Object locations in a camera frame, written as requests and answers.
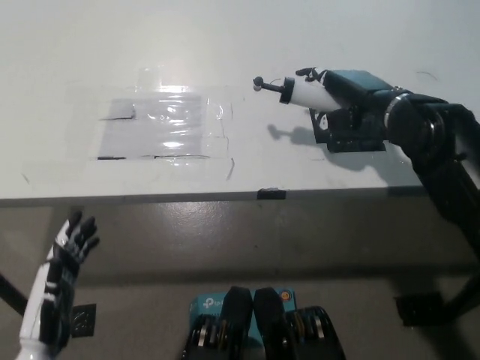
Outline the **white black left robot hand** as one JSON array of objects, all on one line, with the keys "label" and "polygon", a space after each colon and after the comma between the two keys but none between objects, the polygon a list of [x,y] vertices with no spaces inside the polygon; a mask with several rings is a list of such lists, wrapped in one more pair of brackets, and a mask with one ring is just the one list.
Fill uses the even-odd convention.
[{"label": "white black left robot hand", "polygon": [[19,330],[22,352],[52,358],[67,345],[80,268],[99,242],[94,217],[84,220],[76,211],[63,223],[28,297]]}]

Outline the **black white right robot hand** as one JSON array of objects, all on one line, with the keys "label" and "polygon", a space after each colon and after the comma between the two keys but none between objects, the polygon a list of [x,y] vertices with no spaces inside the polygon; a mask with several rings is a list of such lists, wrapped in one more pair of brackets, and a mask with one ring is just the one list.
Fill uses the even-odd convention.
[{"label": "black white right robot hand", "polygon": [[381,152],[386,149],[382,125],[368,107],[371,96],[393,89],[365,70],[321,70],[304,67],[295,72],[307,83],[319,83],[340,104],[333,112],[310,109],[315,141],[331,153]]}]

